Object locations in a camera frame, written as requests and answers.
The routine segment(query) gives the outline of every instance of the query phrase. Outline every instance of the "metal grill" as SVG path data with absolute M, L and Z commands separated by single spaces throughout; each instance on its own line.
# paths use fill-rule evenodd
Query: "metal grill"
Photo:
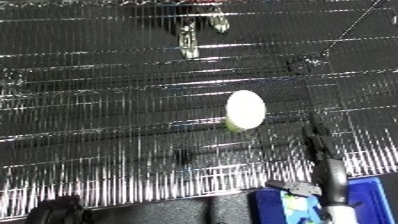
M 312 110 L 351 176 L 396 172 L 398 33 L 391 2 L 374 3 L 225 2 L 220 35 L 173 1 L 1 1 L 0 218 L 56 195 L 103 207 L 308 180 Z M 186 16 L 192 61 L 173 32 Z M 241 89 L 268 114 L 232 133 L 224 108 Z

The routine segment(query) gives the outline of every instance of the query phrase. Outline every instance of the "reflective metal surface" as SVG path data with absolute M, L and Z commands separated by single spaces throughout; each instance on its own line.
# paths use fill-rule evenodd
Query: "reflective metal surface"
M 225 2 L 230 28 L 217 34 L 181 13 L 188 3 L 1 1 L 0 219 L 56 195 L 103 207 L 309 180 L 301 128 L 311 110 L 351 176 L 396 172 L 390 2 L 339 38 L 373 4 Z M 187 16 L 198 24 L 191 61 L 175 34 Z M 231 133 L 225 105 L 242 89 L 268 114 Z

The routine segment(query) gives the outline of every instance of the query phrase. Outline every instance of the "blue container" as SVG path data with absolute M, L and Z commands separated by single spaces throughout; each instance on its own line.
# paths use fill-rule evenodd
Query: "blue container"
M 357 205 L 355 212 L 359 224 L 395 224 L 383 186 L 378 178 L 350 180 L 348 188 L 349 204 Z M 286 223 L 286 210 L 280 191 L 264 189 L 255 194 L 262 224 Z

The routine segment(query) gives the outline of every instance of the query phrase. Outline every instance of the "black object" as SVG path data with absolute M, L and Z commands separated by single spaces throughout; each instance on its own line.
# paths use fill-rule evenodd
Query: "black object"
M 93 224 L 91 211 L 79 202 L 79 196 L 42 201 L 30 211 L 25 224 Z
M 303 137 L 310 160 L 314 162 L 312 180 L 322 191 L 322 206 L 347 205 L 348 177 L 343 159 L 332 143 L 332 136 L 319 115 L 310 114 L 310 123 L 303 128 Z

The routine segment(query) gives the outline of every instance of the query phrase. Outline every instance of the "metal grate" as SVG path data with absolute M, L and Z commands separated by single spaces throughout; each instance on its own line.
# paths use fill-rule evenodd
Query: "metal grate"
M 198 19 L 187 61 L 172 1 L 1 1 L 0 218 L 63 194 L 102 207 L 308 180 L 314 109 L 352 176 L 396 172 L 398 32 L 382 3 L 224 3 L 231 30 Z M 224 107 L 241 89 L 269 112 L 231 133 Z

